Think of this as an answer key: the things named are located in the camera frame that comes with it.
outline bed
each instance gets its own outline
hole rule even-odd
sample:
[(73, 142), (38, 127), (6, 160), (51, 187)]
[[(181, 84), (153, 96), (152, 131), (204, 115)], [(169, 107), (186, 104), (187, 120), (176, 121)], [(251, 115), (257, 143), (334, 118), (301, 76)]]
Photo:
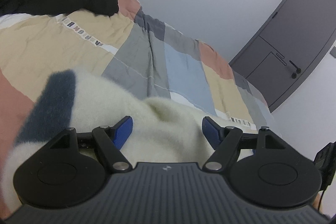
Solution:
[[(0, 0), (0, 170), (50, 75), (74, 67), (139, 100), (166, 98), (250, 133), (276, 128), (261, 93), (210, 45), (146, 15), (138, 0), (117, 0), (117, 9), (116, 0), (68, 0), (70, 10), (41, 1), (18, 1), (13, 9), (11, 0)], [(4, 218), (11, 211), (2, 196), (0, 204)]]

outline black door handle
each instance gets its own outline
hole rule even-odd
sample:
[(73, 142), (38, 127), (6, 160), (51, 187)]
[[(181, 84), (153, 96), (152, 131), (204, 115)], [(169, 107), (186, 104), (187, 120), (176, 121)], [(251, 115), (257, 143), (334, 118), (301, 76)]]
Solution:
[(301, 69), (297, 66), (297, 65), (295, 65), (292, 61), (290, 61), (289, 60), (289, 62), (296, 68), (296, 73), (301, 73)]

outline metal screw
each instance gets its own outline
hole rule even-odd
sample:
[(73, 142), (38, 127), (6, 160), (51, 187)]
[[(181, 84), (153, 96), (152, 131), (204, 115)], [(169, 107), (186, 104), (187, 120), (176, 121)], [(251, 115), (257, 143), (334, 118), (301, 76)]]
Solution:
[(124, 161), (117, 161), (112, 165), (112, 167), (115, 170), (124, 171), (124, 170), (127, 170), (129, 168), (129, 164), (127, 162), (124, 162)]
[(222, 165), (219, 162), (210, 161), (206, 163), (205, 168), (211, 171), (217, 171), (222, 168)]

